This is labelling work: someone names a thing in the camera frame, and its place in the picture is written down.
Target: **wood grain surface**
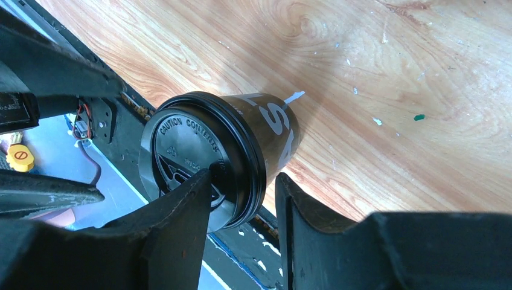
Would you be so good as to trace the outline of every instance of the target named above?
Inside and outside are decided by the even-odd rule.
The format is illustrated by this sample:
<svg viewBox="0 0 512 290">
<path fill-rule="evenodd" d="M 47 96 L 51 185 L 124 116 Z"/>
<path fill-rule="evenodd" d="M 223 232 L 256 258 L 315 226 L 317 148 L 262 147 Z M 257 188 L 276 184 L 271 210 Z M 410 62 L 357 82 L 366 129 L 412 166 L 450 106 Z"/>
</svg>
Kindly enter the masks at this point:
<svg viewBox="0 0 512 290">
<path fill-rule="evenodd" d="M 155 106 L 304 91 L 285 172 L 346 216 L 512 212 L 510 1 L 39 2 Z"/>
</svg>

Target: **yellow button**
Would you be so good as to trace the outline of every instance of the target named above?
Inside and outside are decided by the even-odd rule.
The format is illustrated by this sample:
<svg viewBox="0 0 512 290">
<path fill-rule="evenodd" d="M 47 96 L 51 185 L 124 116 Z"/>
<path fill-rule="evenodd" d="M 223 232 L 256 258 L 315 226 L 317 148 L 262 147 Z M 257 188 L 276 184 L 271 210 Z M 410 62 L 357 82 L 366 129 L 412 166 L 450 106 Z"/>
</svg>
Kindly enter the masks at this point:
<svg viewBox="0 0 512 290">
<path fill-rule="evenodd" d="M 20 172 L 28 172 L 34 168 L 34 155 L 25 145 L 13 144 L 7 149 L 7 162 Z"/>
</svg>

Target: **green speck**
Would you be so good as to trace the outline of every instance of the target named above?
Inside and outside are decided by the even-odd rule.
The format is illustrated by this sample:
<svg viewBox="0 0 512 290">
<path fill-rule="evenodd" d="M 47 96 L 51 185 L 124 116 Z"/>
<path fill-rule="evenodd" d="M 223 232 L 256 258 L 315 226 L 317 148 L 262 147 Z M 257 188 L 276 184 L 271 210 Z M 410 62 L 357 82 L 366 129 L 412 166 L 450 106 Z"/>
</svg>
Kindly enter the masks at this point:
<svg viewBox="0 0 512 290">
<path fill-rule="evenodd" d="M 425 115 L 423 115 L 423 114 L 414 116 L 414 121 L 420 121 L 423 119 L 425 119 Z"/>
</svg>

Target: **black cable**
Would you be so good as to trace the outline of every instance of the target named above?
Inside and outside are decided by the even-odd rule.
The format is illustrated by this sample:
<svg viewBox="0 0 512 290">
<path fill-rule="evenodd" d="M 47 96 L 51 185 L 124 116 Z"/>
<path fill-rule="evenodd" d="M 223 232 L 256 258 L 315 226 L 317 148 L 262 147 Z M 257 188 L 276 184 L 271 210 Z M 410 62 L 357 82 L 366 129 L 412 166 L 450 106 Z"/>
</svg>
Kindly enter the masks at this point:
<svg viewBox="0 0 512 290">
<path fill-rule="evenodd" d="M 85 159 L 89 160 L 89 162 L 92 163 L 94 165 L 94 167 L 96 167 L 96 174 L 94 175 L 94 178 L 92 179 L 92 181 L 90 183 L 90 185 L 96 186 L 96 183 L 98 183 L 98 180 L 100 180 L 101 166 L 96 161 L 94 161 L 89 156 L 89 154 L 87 154 L 87 151 L 85 151 L 85 148 L 83 147 L 82 141 L 78 141 L 78 148 L 80 148 L 80 151 L 82 152 Z"/>
</svg>

